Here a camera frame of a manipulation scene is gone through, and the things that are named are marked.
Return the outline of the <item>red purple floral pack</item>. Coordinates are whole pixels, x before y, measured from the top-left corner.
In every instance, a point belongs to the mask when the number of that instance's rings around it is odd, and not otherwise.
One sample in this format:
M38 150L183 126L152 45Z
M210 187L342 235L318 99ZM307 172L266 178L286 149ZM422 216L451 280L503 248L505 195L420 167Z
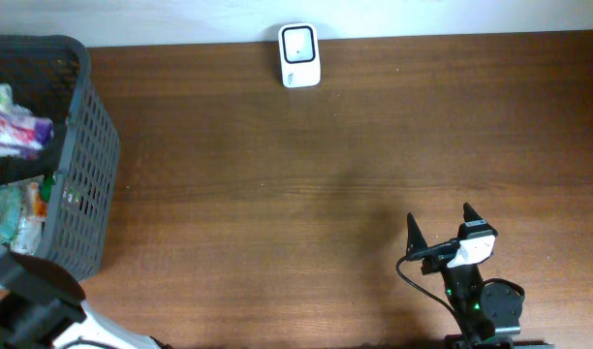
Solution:
M48 118L0 112L0 157L35 160L53 137Z

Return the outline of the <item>teal wet wipes pack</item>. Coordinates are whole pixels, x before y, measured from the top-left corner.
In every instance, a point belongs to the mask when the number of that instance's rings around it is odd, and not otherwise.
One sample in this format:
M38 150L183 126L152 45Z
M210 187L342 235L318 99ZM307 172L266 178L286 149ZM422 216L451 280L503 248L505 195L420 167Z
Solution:
M10 244L16 236L21 210L23 192L18 186L0 187L0 243Z

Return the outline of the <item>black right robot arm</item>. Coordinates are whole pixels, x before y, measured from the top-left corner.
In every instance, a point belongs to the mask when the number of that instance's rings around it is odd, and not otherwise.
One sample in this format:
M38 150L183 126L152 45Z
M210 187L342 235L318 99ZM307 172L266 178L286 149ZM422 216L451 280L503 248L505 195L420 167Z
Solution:
M406 253L396 263L397 274L417 291L443 305L460 329L444 338L446 348L550 348L540 340L515 341L525 290L503 278L484 279L479 265L493 255L498 232L470 204L463 205L458 233L429 245L412 213L407 214ZM439 273L444 282L441 299L405 275L401 266L420 262L423 275Z

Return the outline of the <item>white tube gold cap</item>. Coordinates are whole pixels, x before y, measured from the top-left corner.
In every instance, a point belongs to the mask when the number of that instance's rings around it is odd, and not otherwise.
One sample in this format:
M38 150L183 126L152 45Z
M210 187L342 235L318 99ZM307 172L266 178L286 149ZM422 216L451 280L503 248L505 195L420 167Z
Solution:
M24 255L35 255L43 237L47 222L48 203L41 196L42 175L25 180L21 184L21 210L16 235L11 249Z

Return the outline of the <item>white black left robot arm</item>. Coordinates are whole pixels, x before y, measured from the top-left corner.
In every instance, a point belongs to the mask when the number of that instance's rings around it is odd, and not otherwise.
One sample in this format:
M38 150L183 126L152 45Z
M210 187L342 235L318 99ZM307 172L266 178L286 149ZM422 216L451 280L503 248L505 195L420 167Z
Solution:
M63 268L0 244L0 349L166 346L94 311Z

